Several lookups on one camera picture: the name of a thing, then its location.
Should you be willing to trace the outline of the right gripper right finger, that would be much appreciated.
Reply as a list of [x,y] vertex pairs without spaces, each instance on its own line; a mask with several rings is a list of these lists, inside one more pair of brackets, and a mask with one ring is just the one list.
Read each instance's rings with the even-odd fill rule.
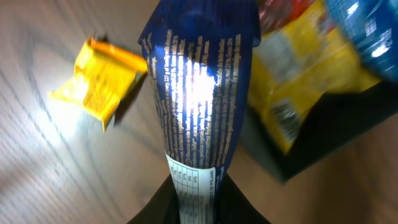
[[223,179],[218,192],[216,222],[220,224],[271,224],[251,205],[229,175]]

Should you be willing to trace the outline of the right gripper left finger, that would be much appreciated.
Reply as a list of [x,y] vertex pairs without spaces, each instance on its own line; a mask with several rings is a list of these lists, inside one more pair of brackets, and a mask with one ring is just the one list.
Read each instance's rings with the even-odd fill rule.
[[171,175],[127,224],[180,224],[178,198]]

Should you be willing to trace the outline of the dark green box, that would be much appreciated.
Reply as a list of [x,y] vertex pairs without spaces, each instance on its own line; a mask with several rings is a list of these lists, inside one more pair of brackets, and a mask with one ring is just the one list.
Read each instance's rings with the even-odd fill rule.
[[325,94],[283,154],[255,112],[247,108],[240,141],[277,181],[285,183],[397,113],[397,84],[381,81],[358,94]]

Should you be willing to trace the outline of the small yellow cracker packet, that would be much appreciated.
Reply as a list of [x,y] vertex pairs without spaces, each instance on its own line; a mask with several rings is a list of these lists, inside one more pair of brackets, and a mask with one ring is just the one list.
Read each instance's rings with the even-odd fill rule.
[[80,106],[105,131],[120,102],[146,73],[143,57],[90,37],[75,59],[74,75],[48,97]]

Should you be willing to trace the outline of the yellow Hacks candy bag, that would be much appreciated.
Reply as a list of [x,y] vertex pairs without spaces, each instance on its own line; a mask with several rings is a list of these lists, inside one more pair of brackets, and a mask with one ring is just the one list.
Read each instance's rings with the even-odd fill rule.
[[248,104],[283,154],[325,93],[361,93],[379,83],[353,45],[314,1],[296,20],[262,36],[254,49]]

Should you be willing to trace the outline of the dark blue chocolate bar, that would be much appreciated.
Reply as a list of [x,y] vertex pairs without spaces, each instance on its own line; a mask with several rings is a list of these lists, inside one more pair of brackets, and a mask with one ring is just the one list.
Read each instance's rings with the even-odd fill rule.
[[216,221],[260,41],[248,0],[160,0],[141,33],[180,223]]

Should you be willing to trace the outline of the red Hacks candy bag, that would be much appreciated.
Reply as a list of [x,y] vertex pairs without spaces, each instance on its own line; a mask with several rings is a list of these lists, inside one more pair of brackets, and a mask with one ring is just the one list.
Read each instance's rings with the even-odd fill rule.
[[261,34],[280,29],[299,18],[314,0],[257,0]]

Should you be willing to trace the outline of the blue Oreo cookie pack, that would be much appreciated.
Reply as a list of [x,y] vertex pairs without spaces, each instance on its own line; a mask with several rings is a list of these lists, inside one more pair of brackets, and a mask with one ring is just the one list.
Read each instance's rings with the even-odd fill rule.
[[325,0],[324,4],[365,66],[397,82],[397,0]]

